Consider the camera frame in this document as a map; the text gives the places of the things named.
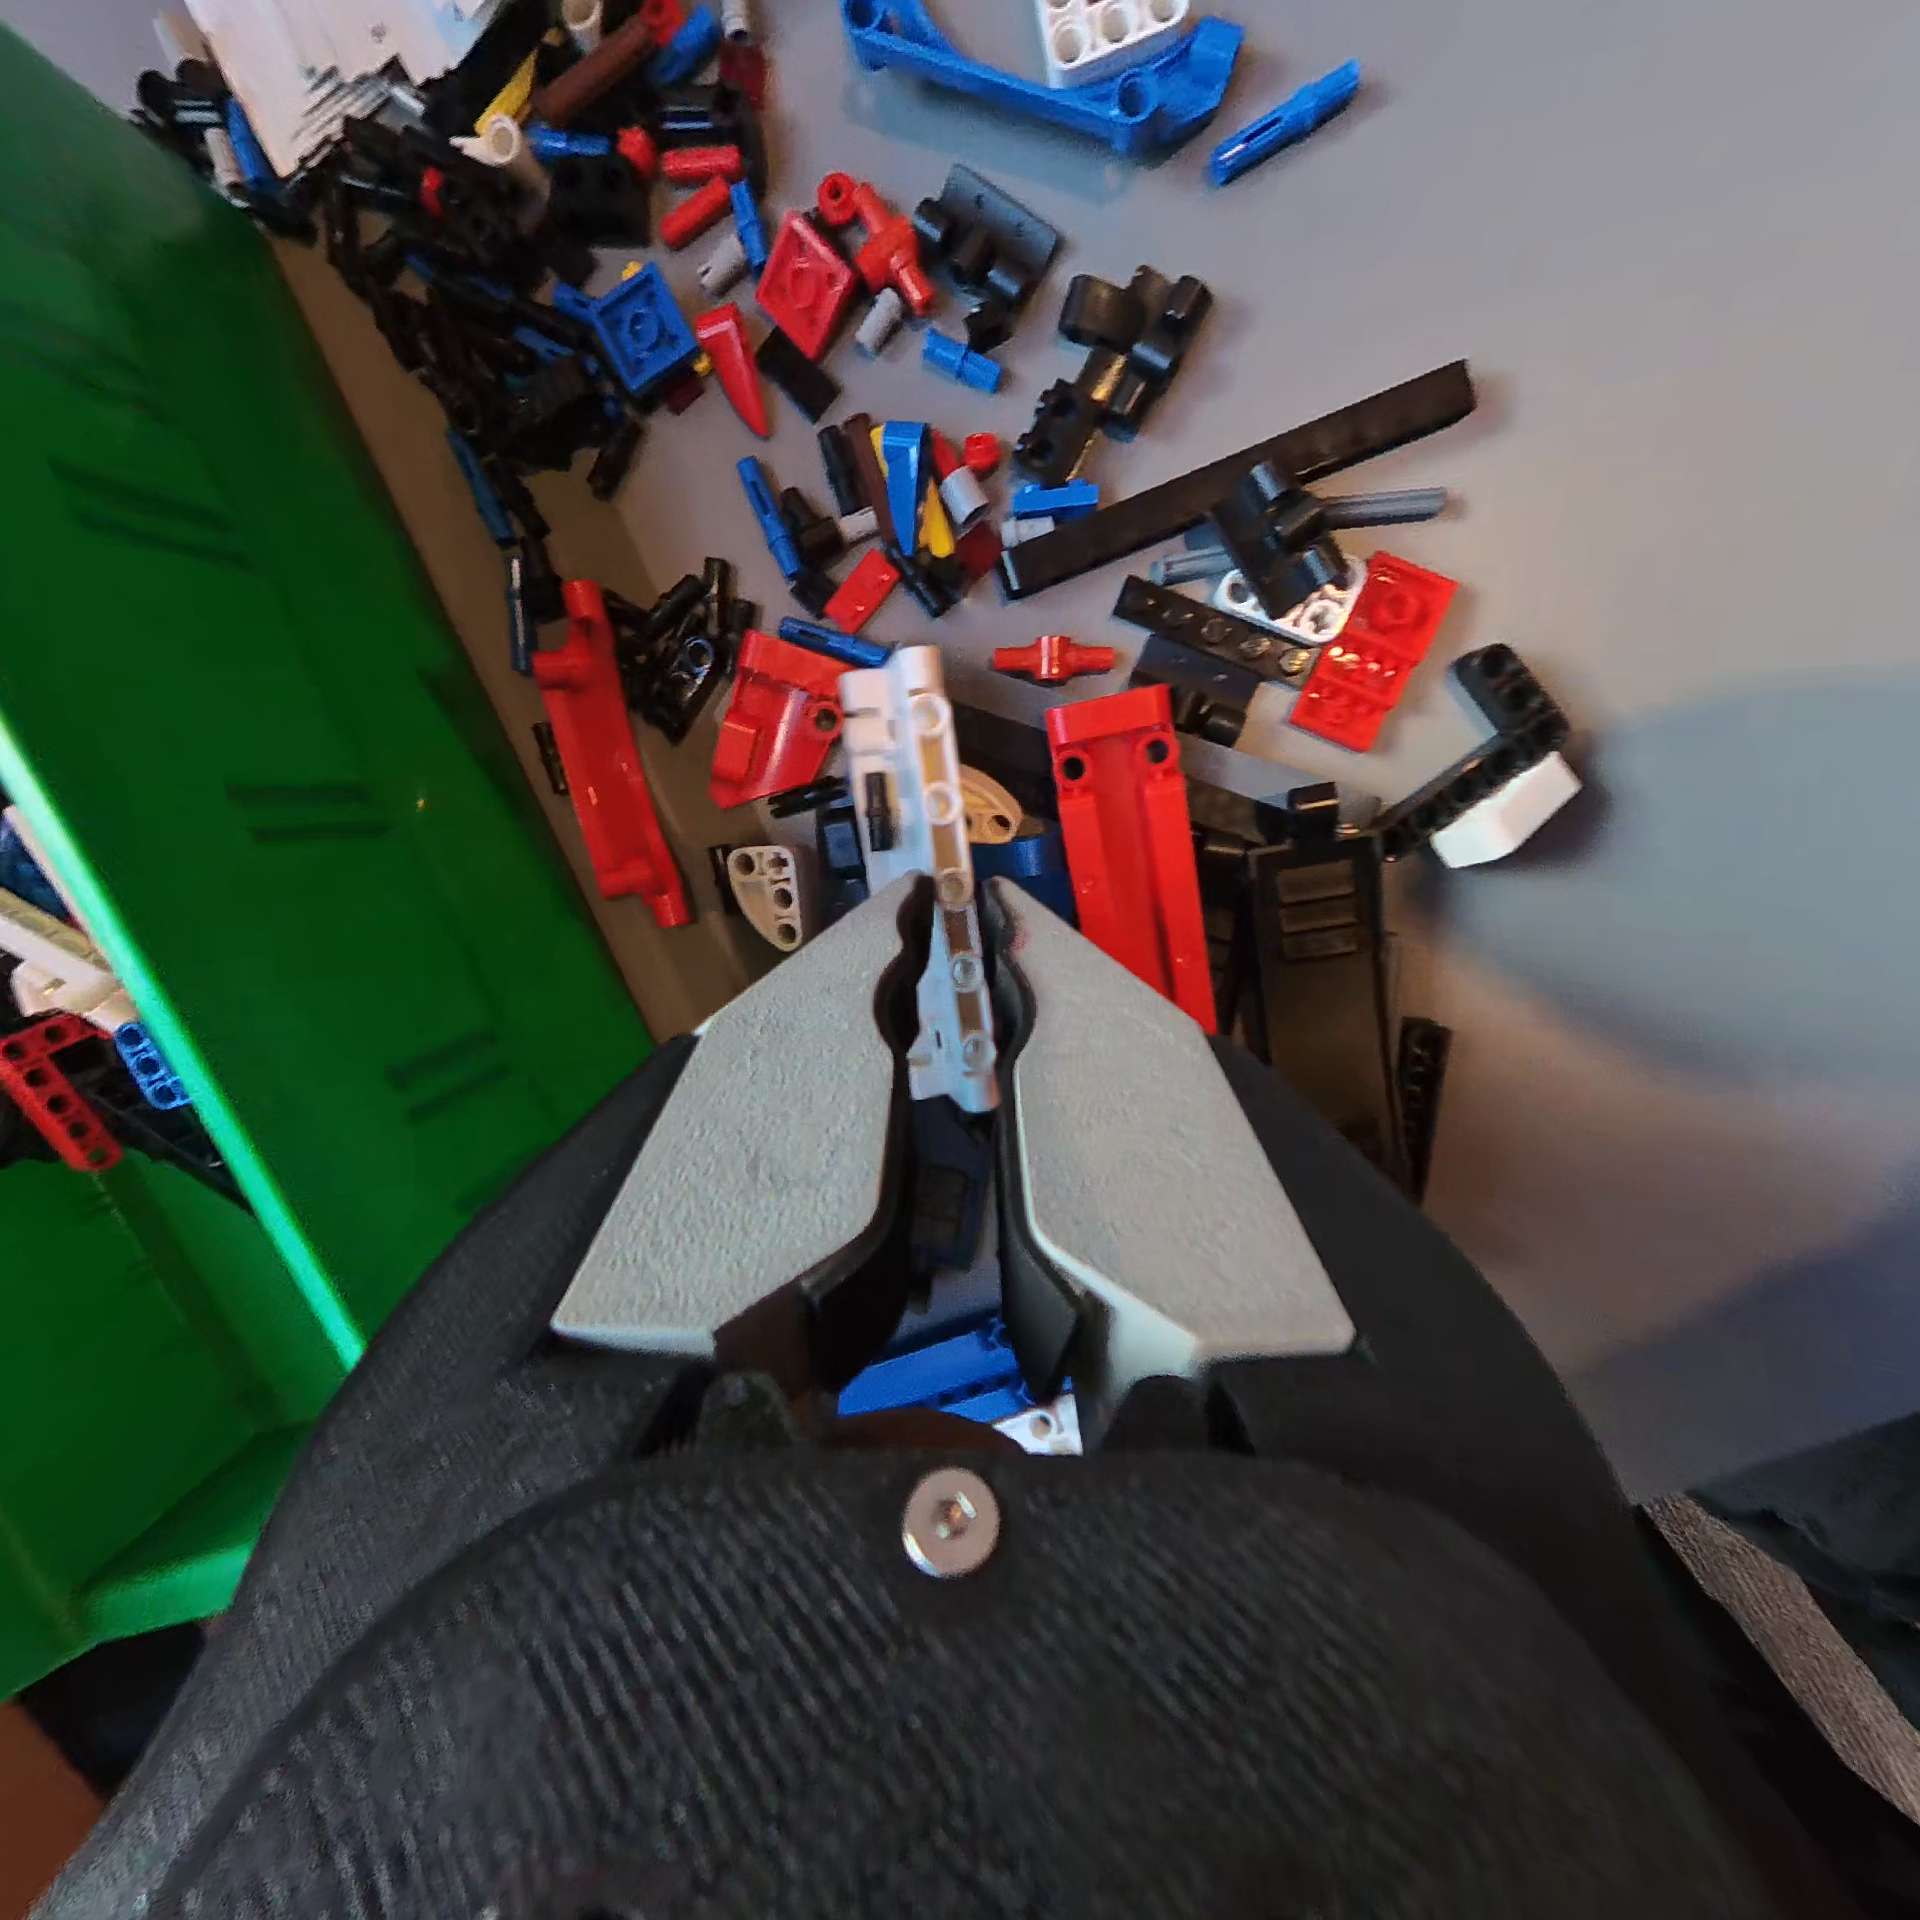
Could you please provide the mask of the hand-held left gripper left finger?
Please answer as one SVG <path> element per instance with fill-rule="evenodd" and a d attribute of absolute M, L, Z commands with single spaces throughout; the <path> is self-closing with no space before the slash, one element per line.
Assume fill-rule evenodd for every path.
<path fill-rule="evenodd" d="M 933 904 L 926 875 L 886 885 L 709 1018 L 557 1337 L 797 1392 L 835 1392 L 881 1353 L 910 1290 L 907 1050 Z"/>

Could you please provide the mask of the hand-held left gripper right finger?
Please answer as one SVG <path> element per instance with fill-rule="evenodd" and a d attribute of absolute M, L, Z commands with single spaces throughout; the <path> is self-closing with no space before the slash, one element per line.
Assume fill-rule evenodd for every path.
<path fill-rule="evenodd" d="M 1209 1034 L 993 880 L 1001 1322 L 1029 1392 L 1333 1358 L 1359 1329 Z"/>

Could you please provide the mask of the pile of toy building pieces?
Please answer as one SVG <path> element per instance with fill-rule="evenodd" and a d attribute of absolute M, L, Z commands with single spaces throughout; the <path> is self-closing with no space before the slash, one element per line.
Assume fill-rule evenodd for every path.
<path fill-rule="evenodd" d="M 32 543 L 30 575 L 56 599 L 78 595 L 82 611 L 5 611 L 5 664 L 51 655 L 54 702 L 80 726 L 80 783 L 63 789 L 54 746 L 5 735 L 7 779 L 30 803 L 32 824 L 56 855 L 56 875 L 80 895 L 82 918 L 106 935 L 106 963 L 129 987 L 136 1017 L 159 1025 L 161 1056 L 183 1069 L 216 1145 L 227 1149 L 243 1195 L 269 1217 L 265 1231 L 290 1263 L 306 1259 L 306 1217 L 290 1206 L 281 1173 L 309 1169 L 346 1191 L 352 1224 L 370 1224 L 376 1191 L 400 1187 L 400 1119 L 378 1130 L 376 1096 L 338 1062 L 346 1040 L 369 1017 L 387 1017 L 395 1040 L 457 1040 L 461 971 L 413 954 L 382 901 L 363 886 L 369 859 L 351 855 L 344 880 L 240 877 L 240 819 L 203 823 L 185 809 L 187 785 L 206 785 L 210 749 L 256 749 L 272 774 L 295 768 L 272 725 L 301 717 L 294 694 L 231 699 L 237 717 L 200 717 L 185 735 L 173 713 L 149 713 L 146 690 L 123 664 L 146 664 L 167 682 L 202 681 L 218 664 L 250 674 L 294 664 L 294 640 L 272 640 L 264 607 L 288 585 L 294 563 L 319 553 L 301 533 L 297 487 L 330 479 L 347 495 L 370 482 L 352 432 L 334 422 L 309 375 L 290 375 L 290 395 L 271 393 L 265 424 L 230 419 L 246 451 L 269 451 L 269 477 L 237 497 L 243 518 L 203 528 L 175 522 L 177 507 L 227 507 L 210 491 L 181 495 L 177 479 L 202 477 L 166 459 L 167 487 L 127 491 L 134 470 L 103 467 L 102 505 L 113 522 L 159 533 L 161 553 L 179 553 L 187 581 L 173 582 L 149 560 L 123 563 L 137 616 L 110 600 L 109 562 L 56 558 L 54 539 L 30 535 L 27 509 L 51 507 L 56 479 L 5 479 L 7 530 Z M 202 581 L 234 553 L 250 600 L 218 607 Z M 1203 933 L 1203 890 L 1193 864 L 1184 769 L 1159 688 L 1080 704 L 1047 719 L 1051 781 L 1066 837 L 1077 929 L 1144 985 L 1199 1022 L 1231 1077 L 1256 1135 L 1281 1174 L 1314 1250 L 1323 1259 L 1359 1337 L 1350 1353 L 1304 1359 L 1231 1359 L 1193 1392 L 1214 1387 L 1253 1446 L 1273 1431 L 1275 1448 L 1323 1456 L 1363 1475 L 1363 1456 L 1408 1454 L 1423 1470 L 1466 1467 L 1470 1446 L 1498 1464 L 1544 1467 L 1550 1456 L 1593 1458 L 1593 1434 L 1567 1390 L 1447 1233 L 1370 1169 L 1357 1146 L 1239 1047 L 1214 1037 L 1214 993 Z M 995 1006 L 993 935 L 984 922 L 991 880 L 977 870 L 977 918 L 987 960 L 1001 1110 L 1001 1022 Z M 667 1042 L 635 1093 L 673 1090 L 695 1037 Z M 536 1334 L 568 1353 L 624 1353 L 577 1346 L 551 1329 L 554 1309 L 600 1231 L 640 1145 L 615 1151 L 614 1173 L 591 1177 L 582 1253 L 560 1248 L 560 1227 L 536 1227 L 536 1250 L 560 1259 L 554 1305 L 536 1306 Z M 767 1376 L 712 1359 L 647 1358 L 673 1385 L 695 1376 Z M 1113 1448 L 1121 1409 L 1077 1409 L 1088 1448 Z"/>

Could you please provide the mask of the white toy beam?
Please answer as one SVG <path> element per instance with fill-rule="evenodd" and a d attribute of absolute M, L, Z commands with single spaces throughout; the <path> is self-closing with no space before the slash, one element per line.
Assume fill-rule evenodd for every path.
<path fill-rule="evenodd" d="M 946 1096 L 973 1114 L 993 1112 L 999 1106 L 997 1037 L 943 651 L 907 645 L 888 662 L 847 671 L 839 705 L 872 889 L 910 875 L 933 885 L 919 1034 L 907 1050 L 912 1095 Z"/>

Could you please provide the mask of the grey desk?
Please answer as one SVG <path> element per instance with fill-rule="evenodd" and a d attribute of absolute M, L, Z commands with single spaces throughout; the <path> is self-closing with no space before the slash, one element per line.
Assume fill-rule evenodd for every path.
<path fill-rule="evenodd" d="M 1208 3 L 1209 137 L 1361 59 L 1241 182 L 865 71 L 757 3 L 783 177 L 891 199 L 969 159 L 1058 273 L 1217 290 L 1105 495 L 1459 357 L 1472 419 L 1351 482 L 1442 487 L 1392 545 L 1459 581 L 1371 755 L 1478 735 L 1447 664 L 1511 642 L 1584 790 L 1521 855 L 1421 859 L 1405 993 L 1457 1033 L 1432 1211 L 1656 1497 L 1915 1409 L 1915 3 Z"/>

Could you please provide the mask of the green storage bin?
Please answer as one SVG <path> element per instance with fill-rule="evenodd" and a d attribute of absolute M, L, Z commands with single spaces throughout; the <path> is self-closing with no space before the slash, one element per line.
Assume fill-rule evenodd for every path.
<path fill-rule="evenodd" d="M 455 1233 L 649 1050 L 269 241 L 5 32 L 5 801 L 187 1101 L 5 1062 L 5 1695 L 218 1613 Z"/>

